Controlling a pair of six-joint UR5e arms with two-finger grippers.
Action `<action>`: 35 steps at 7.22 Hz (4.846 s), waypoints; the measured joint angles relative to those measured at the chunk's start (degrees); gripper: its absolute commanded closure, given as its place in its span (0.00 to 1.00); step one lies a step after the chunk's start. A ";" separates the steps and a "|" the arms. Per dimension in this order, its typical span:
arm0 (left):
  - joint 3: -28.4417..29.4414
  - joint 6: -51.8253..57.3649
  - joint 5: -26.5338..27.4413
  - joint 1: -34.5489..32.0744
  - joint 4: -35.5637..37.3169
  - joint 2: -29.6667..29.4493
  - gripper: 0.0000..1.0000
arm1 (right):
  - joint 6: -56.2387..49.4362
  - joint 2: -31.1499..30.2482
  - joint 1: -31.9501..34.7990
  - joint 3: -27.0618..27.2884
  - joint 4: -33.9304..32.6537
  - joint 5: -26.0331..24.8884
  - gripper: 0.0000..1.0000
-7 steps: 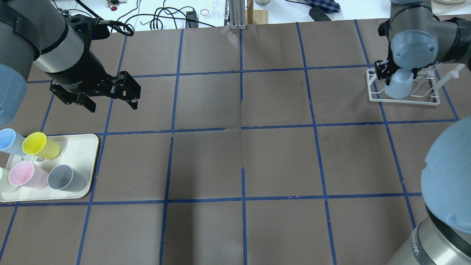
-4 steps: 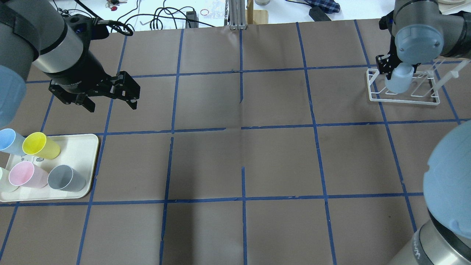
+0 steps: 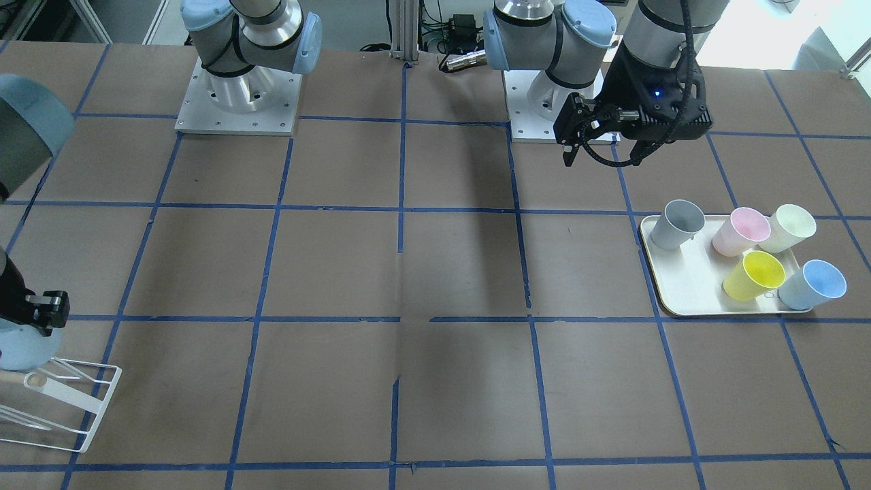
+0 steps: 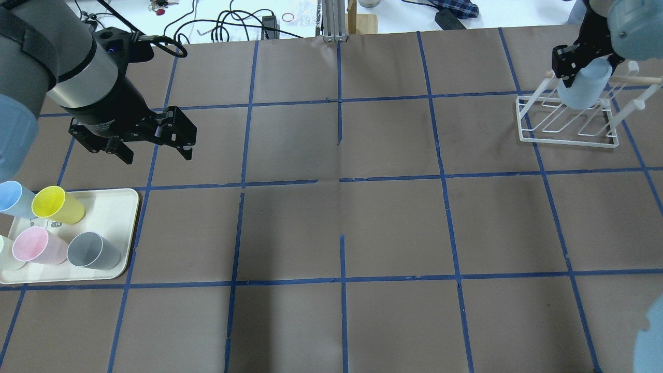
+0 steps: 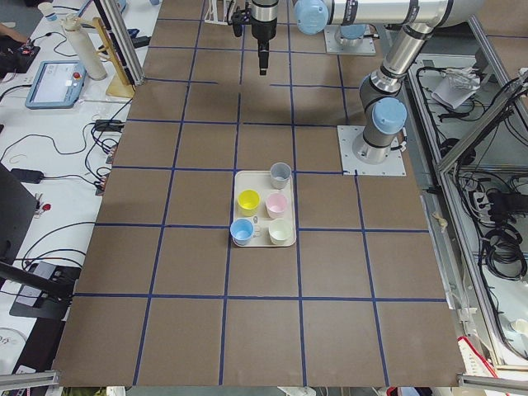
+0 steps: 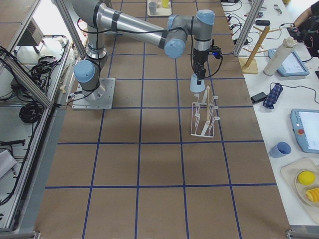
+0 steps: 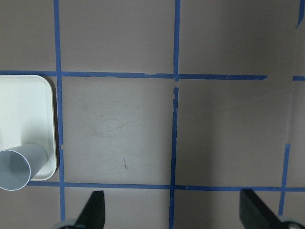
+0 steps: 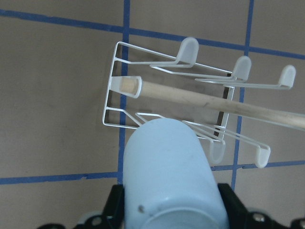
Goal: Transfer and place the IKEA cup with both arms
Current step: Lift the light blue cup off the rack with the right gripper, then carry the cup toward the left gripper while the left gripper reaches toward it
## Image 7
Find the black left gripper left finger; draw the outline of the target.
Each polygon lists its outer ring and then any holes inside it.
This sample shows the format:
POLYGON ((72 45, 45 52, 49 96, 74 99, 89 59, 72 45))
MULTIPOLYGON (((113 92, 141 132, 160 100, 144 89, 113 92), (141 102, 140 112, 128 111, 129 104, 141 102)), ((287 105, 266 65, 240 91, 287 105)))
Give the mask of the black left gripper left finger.
POLYGON ((105 199, 103 191, 92 192, 85 207, 72 226, 73 229, 103 229, 105 225, 105 199))

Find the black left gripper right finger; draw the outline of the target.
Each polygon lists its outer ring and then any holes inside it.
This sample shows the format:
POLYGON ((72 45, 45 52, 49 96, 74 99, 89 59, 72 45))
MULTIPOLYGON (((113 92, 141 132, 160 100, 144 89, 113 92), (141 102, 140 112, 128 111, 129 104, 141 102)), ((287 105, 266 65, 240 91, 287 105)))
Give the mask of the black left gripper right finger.
POLYGON ((239 218, 245 229, 281 229, 282 222, 252 189, 241 189, 239 218))

